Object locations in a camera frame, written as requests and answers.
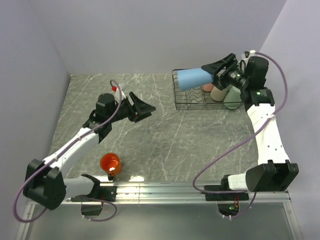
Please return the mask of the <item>salmon pink plastic cup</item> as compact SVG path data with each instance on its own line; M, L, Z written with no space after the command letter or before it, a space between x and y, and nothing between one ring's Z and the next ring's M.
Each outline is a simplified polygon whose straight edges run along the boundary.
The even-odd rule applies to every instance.
M202 90L207 93L210 93L213 90L213 88L214 88L214 85L212 83L204 84L202 86Z

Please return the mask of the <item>beige plastic cup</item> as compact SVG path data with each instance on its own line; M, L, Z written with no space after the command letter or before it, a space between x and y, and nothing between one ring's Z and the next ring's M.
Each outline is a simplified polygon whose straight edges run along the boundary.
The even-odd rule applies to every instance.
M227 91L227 88L220 90L216 86L214 86L210 92L210 97L216 102L222 102L226 97Z

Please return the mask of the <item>blue plastic cup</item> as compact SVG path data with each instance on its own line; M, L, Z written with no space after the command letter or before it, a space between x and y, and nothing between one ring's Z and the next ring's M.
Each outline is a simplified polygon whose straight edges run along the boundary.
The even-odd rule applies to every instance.
M182 91L201 87L213 82L213 77L202 68L192 68L177 71L178 86Z

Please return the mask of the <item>tall green plastic cup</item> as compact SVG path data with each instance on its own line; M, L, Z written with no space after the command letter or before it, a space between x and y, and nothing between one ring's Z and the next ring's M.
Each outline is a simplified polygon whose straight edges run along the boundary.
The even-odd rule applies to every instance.
M231 87L223 100L223 104L229 110L238 109L242 104L241 91L235 86Z

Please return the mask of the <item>orange glass mug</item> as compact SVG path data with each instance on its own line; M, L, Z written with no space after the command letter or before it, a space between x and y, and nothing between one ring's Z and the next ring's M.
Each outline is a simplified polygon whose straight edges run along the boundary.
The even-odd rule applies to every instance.
M100 159L101 169L107 173L109 181L113 181L116 175L122 171L122 163L117 154L109 152Z

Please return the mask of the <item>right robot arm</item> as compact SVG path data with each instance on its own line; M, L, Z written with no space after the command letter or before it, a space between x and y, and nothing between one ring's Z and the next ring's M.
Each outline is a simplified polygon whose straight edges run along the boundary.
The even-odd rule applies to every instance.
M283 69L270 56L254 50L245 52L245 68L241 68L235 54L203 65L213 84L223 90L233 86L240 90L240 99L249 116L254 133L223 153L233 152L250 140L255 140L258 150L257 166L241 174L223 177L217 190L199 189L203 194L221 195L226 200L246 192L284 192L299 173L296 163L290 161L279 133L276 114L283 109L288 98L288 85ZM272 91L265 87L269 63L279 70L284 84L283 102L276 106Z

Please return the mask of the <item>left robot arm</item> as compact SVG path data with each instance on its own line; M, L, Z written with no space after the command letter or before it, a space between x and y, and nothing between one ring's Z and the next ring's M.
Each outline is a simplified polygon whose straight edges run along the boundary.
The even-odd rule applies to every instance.
M22 194L48 210L77 196L97 200L101 195L97 178L82 174L67 179L67 173L86 152L104 140L114 122L128 119L137 123L150 117L155 110L133 92L128 97L122 95L119 100L110 93L101 94L88 120L69 142L45 159L34 159L28 164Z

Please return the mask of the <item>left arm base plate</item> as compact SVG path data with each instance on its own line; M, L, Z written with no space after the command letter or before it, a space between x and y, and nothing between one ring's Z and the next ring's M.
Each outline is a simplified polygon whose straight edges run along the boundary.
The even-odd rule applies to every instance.
M117 187L100 186L89 195L80 195L70 199L73 203L81 203L81 214L84 216L99 216L102 213L105 201L113 203L116 200Z

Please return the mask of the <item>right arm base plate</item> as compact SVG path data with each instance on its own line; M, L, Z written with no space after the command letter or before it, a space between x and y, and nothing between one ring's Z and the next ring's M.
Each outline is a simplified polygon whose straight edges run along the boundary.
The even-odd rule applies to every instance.
M223 217L235 217L240 212L240 201L248 201L248 193L206 193L205 200L207 202L216 201L218 212Z

